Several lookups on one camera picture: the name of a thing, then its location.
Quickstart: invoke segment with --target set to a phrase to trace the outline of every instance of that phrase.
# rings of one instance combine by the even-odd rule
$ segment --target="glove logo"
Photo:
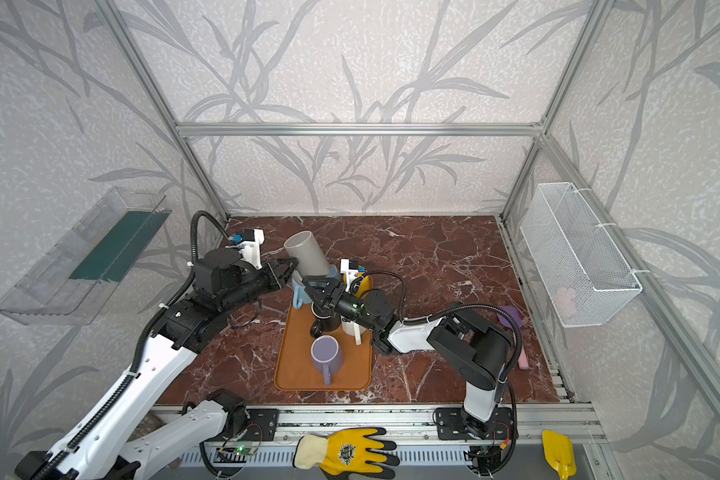
[[[349,466],[349,464],[352,462],[352,459],[355,457],[355,446],[351,443],[345,443],[344,446],[342,446],[342,449],[338,451],[338,458],[342,461],[342,463],[346,466]]]

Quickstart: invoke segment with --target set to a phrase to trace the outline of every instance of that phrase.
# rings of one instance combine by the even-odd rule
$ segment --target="red marble tabletop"
[[[370,270],[392,270],[408,282],[405,315],[427,315],[454,300],[516,306],[523,316],[523,344],[530,370],[510,373],[519,402],[557,402],[557,392],[520,293],[518,279],[492,216],[311,216],[238,217],[230,233],[264,229],[262,258],[286,256],[283,242],[302,231],[314,232],[332,264],[359,259]],[[396,280],[374,278],[396,302]],[[374,352],[371,385],[360,392],[282,391],[275,369],[291,301],[290,287],[263,297],[259,319],[240,330],[228,329],[169,386],[158,403],[199,402],[225,388],[249,404],[330,402],[461,402],[464,380],[434,352],[381,356]],[[247,306],[231,323],[255,311]]]

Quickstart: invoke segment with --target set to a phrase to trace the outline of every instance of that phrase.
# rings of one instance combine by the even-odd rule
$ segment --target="white wire mesh basket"
[[[520,231],[563,326],[603,325],[643,290],[571,183],[538,184]]]

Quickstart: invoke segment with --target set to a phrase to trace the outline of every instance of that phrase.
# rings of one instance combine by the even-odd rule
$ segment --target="wall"
[[[590,1],[117,5],[180,121],[529,123],[543,115]],[[259,214],[497,212],[529,145],[194,141],[229,209]]]
[[[720,2],[617,4],[551,129],[720,364]],[[576,398],[592,401],[628,478],[720,478],[720,424],[642,302],[560,327],[509,218]]]
[[[108,33],[84,31],[92,11],[0,0],[0,296],[113,186],[164,192],[173,213],[90,325],[0,315],[0,480],[127,368],[155,304],[185,278],[189,217],[206,206]]]

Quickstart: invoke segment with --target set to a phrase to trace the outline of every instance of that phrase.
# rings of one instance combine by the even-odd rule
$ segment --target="yellow glove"
[[[374,440],[384,428],[349,428],[324,438],[305,435],[298,441],[293,466],[309,469],[318,465],[329,480],[346,480],[350,473],[373,478],[394,478],[394,470],[381,465],[398,466],[400,459],[371,450],[395,450],[394,442]]]

